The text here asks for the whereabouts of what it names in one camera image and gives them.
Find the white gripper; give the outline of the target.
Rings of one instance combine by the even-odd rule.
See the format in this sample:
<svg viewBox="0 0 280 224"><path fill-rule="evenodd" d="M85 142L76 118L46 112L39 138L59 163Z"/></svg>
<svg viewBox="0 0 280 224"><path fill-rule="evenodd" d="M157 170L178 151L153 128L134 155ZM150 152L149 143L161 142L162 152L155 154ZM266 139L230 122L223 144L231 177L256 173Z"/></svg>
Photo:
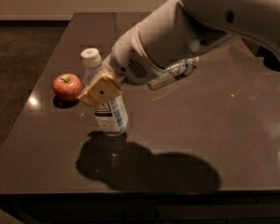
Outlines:
<svg viewBox="0 0 280 224"><path fill-rule="evenodd" d="M135 25L113 45L106 63L114 70L119 82L145 85L161 76L164 70L148 57L140 38L140 27ZM118 82L108 73L97 74L77 97L87 106L102 105L122 95Z"/></svg>

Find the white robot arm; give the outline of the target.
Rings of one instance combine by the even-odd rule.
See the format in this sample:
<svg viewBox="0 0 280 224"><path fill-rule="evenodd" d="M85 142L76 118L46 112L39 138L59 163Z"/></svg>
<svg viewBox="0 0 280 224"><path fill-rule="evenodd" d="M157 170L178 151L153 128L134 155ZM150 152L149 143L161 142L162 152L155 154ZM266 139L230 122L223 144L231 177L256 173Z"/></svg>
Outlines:
<svg viewBox="0 0 280 224"><path fill-rule="evenodd" d="M236 37L268 50L280 67L280 0L167 0L116 41L78 99L106 103L121 95L121 82L145 85Z"/></svg>

